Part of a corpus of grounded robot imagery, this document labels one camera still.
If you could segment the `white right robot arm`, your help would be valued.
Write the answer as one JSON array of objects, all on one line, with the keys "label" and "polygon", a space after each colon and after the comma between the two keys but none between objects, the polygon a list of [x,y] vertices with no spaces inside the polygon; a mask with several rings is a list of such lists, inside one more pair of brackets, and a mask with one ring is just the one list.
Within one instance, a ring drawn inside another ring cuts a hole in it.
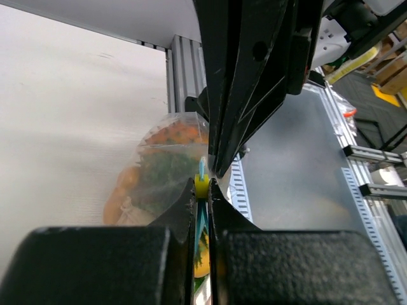
[{"label": "white right robot arm", "polygon": [[205,64],[209,169],[236,153],[311,71],[355,59],[406,19],[405,1],[195,1]]}]

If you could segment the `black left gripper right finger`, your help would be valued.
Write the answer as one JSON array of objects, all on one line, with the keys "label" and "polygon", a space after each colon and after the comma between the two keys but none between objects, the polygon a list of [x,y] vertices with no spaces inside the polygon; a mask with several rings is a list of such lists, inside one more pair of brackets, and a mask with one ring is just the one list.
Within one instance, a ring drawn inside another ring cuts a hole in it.
[{"label": "black left gripper right finger", "polygon": [[347,230],[265,231],[209,182],[214,304],[399,304],[382,260]]}]

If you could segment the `toy pineapple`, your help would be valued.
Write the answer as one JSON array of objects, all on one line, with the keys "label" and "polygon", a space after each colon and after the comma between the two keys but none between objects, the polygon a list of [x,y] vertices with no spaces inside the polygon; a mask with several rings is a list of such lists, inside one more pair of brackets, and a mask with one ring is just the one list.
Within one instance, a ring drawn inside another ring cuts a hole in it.
[{"label": "toy pineapple", "polygon": [[208,141],[203,122],[177,120],[153,131],[139,146],[140,176],[132,190],[132,205],[153,215],[168,209],[198,173]]}]

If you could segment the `yellow toy lemon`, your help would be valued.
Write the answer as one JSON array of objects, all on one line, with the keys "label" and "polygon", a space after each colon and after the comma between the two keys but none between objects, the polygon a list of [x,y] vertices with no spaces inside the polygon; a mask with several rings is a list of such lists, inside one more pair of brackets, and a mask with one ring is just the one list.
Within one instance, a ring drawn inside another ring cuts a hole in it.
[{"label": "yellow toy lemon", "polygon": [[198,250],[194,256],[194,277],[202,278],[210,273],[209,237],[204,231],[198,241]]}]

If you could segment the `white toy garlic bulb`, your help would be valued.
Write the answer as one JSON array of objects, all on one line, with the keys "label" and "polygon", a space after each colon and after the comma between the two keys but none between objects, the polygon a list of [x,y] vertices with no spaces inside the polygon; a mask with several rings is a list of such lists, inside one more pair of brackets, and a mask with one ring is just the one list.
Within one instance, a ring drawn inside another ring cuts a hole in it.
[{"label": "white toy garlic bulb", "polygon": [[156,219],[152,213],[133,206],[131,197],[125,199],[120,209],[121,216],[117,222],[120,226],[146,226]]}]

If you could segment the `clear zip top bag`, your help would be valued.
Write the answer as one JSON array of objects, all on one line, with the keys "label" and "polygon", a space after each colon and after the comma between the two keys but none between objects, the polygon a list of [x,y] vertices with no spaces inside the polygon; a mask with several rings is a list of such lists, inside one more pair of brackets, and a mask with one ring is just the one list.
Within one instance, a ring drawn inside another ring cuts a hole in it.
[{"label": "clear zip top bag", "polygon": [[209,124],[197,112],[166,115],[139,142],[103,210],[107,225],[145,226],[181,195],[206,167]]}]

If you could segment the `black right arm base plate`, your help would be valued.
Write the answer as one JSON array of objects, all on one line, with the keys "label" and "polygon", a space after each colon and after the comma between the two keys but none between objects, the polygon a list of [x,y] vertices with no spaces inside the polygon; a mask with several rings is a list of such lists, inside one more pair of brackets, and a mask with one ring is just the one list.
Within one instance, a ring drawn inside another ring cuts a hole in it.
[{"label": "black right arm base plate", "polygon": [[184,101],[184,108],[186,112],[196,112],[201,115],[203,119],[209,122],[207,87],[202,90],[198,97],[186,97]]}]

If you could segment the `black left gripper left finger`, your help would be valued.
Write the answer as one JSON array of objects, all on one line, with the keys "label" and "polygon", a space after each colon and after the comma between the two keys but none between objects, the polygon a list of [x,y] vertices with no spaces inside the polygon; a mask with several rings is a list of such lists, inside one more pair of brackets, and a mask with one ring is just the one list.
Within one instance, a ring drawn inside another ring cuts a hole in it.
[{"label": "black left gripper left finger", "polygon": [[41,227],[18,246],[2,304],[191,304],[195,186],[147,226]]}]

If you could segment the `yellow toy ginger root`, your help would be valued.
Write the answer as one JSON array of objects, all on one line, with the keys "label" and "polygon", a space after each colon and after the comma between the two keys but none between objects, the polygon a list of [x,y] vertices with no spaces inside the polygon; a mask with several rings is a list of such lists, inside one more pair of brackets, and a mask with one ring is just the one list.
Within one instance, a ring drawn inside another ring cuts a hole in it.
[{"label": "yellow toy ginger root", "polygon": [[103,223],[107,225],[116,225],[121,216],[121,205],[131,190],[138,184],[140,176],[139,166],[129,166],[119,174],[116,186],[107,199],[103,210]]}]

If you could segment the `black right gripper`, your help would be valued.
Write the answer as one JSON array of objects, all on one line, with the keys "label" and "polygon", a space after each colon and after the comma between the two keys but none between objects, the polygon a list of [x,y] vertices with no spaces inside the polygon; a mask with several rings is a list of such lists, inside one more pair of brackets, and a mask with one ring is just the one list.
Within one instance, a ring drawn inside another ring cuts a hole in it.
[{"label": "black right gripper", "polygon": [[194,1],[209,108],[209,168],[223,177],[276,99],[309,77],[324,1]]}]

